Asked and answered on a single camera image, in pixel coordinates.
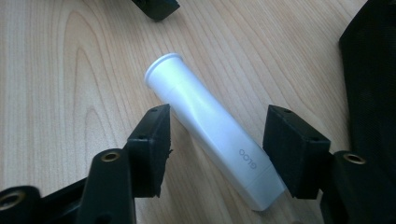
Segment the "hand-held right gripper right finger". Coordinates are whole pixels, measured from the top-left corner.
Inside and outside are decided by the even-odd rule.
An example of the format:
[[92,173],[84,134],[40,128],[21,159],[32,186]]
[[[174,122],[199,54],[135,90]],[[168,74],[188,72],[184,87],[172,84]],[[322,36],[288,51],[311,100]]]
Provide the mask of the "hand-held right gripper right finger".
[[262,147],[293,197],[317,198],[330,146],[327,137],[291,110],[268,106]]

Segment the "white eraser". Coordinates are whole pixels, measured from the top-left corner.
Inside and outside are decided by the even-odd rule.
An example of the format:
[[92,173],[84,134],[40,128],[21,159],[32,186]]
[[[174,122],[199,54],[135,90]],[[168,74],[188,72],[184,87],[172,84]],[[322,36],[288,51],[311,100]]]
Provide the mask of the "white eraser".
[[250,209],[263,211],[285,186],[265,151],[176,53],[157,59],[145,82],[204,149]]

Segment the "black pencil case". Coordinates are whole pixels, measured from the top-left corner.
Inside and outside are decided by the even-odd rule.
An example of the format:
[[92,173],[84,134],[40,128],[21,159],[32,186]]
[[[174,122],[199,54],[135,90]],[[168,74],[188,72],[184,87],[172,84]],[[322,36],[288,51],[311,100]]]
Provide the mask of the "black pencil case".
[[360,224],[396,224],[396,0],[367,0],[339,39],[352,151],[365,160]]

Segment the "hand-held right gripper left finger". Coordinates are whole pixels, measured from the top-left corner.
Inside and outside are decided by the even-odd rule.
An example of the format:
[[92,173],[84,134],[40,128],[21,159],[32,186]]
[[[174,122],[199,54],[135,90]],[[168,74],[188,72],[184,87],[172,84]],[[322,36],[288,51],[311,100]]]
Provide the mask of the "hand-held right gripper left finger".
[[159,197],[166,161],[172,152],[170,105],[149,109],[128,137],[125,149],[131,163],[133,196]]

